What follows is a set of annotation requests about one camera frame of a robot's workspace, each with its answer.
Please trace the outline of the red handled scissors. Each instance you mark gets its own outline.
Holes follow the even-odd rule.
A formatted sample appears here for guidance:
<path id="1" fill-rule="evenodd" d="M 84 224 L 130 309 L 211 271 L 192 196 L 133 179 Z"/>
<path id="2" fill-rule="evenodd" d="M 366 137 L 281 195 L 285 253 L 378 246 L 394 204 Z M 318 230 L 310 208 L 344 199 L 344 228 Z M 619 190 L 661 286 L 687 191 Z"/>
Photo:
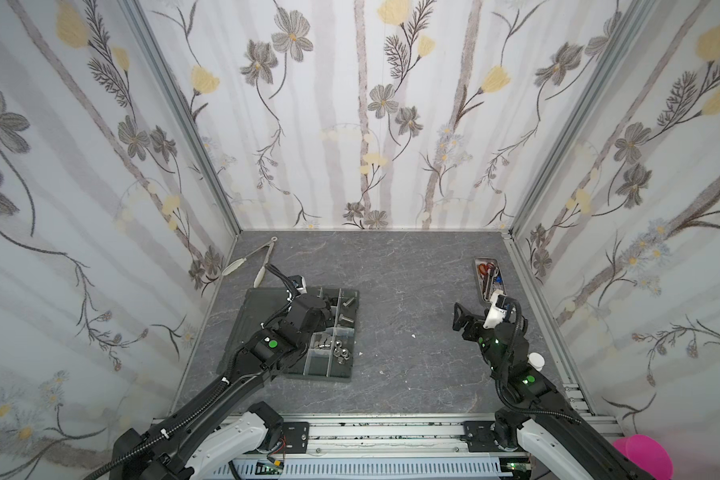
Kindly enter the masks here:
<path id="1" fill-rule="evenodd" d="M 477 265 L 478 273 L 483 278 L 492 277 L 496 266 L 491 262 L 479 263 Z"/>

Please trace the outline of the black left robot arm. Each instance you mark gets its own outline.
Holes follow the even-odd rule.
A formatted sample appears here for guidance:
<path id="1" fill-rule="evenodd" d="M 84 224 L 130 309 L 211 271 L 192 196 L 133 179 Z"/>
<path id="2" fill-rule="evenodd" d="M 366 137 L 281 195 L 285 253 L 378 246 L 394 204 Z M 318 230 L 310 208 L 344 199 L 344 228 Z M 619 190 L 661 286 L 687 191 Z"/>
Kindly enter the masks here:
<path id="1" fill-rule="evenodd" d="M 115 442 L 109 463 L 90 479 L 190 479 L 199 474 L 198 452 L 239 403 L 304 357 L 313 334 L 332 318 L 327 300 L 295 293 L 252 334 L 201 393 L 143 433 L 133 429 Z"/>

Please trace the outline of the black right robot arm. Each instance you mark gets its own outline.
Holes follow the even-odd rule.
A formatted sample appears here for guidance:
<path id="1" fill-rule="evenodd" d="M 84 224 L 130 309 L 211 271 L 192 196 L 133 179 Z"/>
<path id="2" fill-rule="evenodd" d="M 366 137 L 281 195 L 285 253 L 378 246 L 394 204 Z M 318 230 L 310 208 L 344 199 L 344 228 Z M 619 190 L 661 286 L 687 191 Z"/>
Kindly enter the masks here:
<path id="1" fill-rule="evenodd" d="M 452 324 L 464 340 L 478 346 L 503 405 L 494 414 L 496 446 L 528 452 L 560 479 L 650 479 L 532 364 L 520 304 L 502 297 L 498 305 L 500 318 L 491 321 L 455 303 Z"/>

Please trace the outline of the white plastic bottle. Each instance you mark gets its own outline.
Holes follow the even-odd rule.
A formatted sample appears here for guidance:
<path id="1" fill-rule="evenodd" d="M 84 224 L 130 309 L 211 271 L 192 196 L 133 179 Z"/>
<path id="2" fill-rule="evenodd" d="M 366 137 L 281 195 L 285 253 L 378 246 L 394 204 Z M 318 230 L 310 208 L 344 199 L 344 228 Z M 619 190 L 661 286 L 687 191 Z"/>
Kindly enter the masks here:
<path id="1" fill-rule="evenodd" d="M 537 372 L 541 372 L 546 365 L 546 360 L 543 355 L 538 352 L 531 352 L 527 357 L 529 367 Z"/>

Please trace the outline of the aluminium rail base frame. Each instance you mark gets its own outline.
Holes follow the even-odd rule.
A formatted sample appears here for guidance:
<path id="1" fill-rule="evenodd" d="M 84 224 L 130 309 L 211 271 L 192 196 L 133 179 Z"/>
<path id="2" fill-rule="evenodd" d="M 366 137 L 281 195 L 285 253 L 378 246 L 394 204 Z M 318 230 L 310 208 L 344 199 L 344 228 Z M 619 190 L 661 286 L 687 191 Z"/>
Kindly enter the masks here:
<path id="1" fill-rule="evenodd" d="M 573 431 L 491 414 L 230 416 L 171 479 L 631 479 L 635 466 L 588 416 Z"/>

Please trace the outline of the transparent grey organizer box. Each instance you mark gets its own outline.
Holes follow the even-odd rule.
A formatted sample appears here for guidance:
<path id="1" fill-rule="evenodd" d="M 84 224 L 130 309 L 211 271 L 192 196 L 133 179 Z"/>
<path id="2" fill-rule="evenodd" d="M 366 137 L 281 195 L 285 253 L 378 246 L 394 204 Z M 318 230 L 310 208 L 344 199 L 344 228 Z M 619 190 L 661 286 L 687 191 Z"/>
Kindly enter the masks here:
<path id="1" fill-rule="evenodd" d="M 355 289 L 308 287 L 317 306 L 296 306 L 284 287 L 251 288 L 233 322 L 216 371 L 231 366 L 243 347 L 271 357 L 284 351 L 279 372 L 291 378 L 348 382 L 351 380 L 360 292 Z"/>

